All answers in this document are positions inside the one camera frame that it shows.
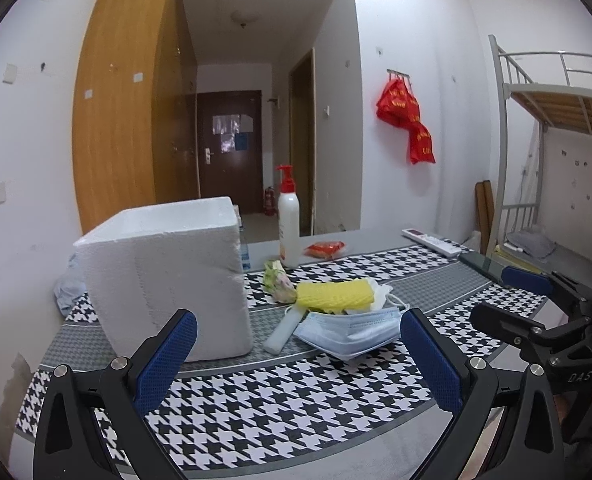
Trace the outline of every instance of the bottle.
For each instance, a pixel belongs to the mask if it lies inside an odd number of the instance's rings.
[[[236,212],[236,218],[238,219],[238,234],[240,237],[240,261],[243,265],[243,272],[251,270],[252,264],[249,261],[249,246],[247,245],[247,239],[245,236],[245,226],[243,225],[243,219],[240,217],[240,211],[238,206],[234,206]]]
[[[278,166],[282,171],[281,195],[278,198],[278,227],[281,241],[281,263],[290,269],[300,261],[300,210],[296,196],[296,184],[291,166]]]

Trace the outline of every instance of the hook rack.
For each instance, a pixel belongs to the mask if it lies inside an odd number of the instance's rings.
[[[409,76],[409,74],[406,74],[404,72],[399,72],[398,70],[392,70],[391,68],[388,68],[387,69],[387,73],[390,74],[390,75],[399,75],[399,76],[403,76],[403,77],[406,77],[408,79],[411,79],[410,76]]]

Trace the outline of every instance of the ceiling light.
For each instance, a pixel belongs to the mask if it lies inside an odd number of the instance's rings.
[[[241,28],[245,28],[250,23],[257,22],[260,19],[260,14],[247,10],[235,10],[231,13],[230,18],[232,22],[240,25]]]

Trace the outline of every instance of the remote control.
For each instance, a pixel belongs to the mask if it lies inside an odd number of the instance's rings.
[[[422,233],[416,229],[403,229],[403,236],[428,247],[447,258],[455,258],[462,252],[462,247]]]

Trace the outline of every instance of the pump nozzle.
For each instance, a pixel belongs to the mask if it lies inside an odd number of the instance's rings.
[[[277,166],[276,170],[282,171],[281,193],[296,193],[296,183],[292,178],[292,167],[289,164]]]

